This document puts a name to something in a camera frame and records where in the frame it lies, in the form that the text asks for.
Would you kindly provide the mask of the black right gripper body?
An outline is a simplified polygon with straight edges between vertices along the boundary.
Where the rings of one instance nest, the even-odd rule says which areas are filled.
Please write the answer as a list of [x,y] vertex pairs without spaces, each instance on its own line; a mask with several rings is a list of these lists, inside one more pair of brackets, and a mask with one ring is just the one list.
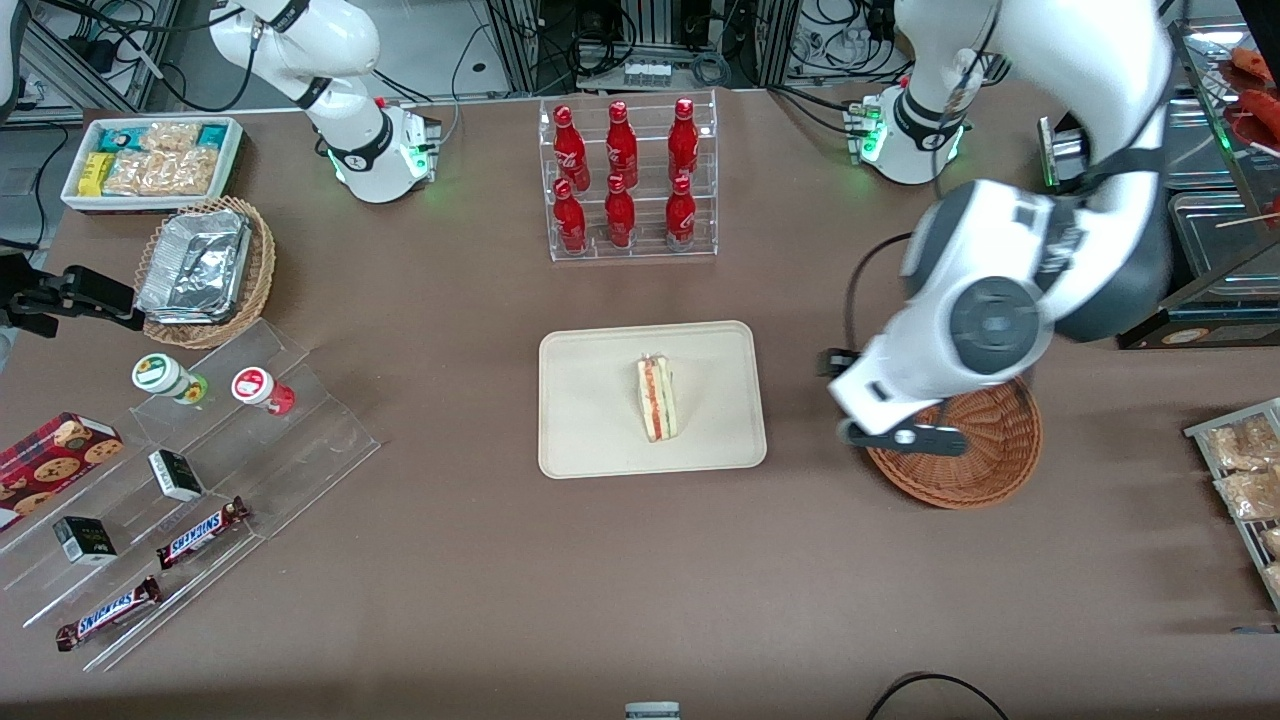
[[32,268],[18,252],[1,256],[1,327],[55,338],[59,320],[49,313],[60,305],[59,279]]

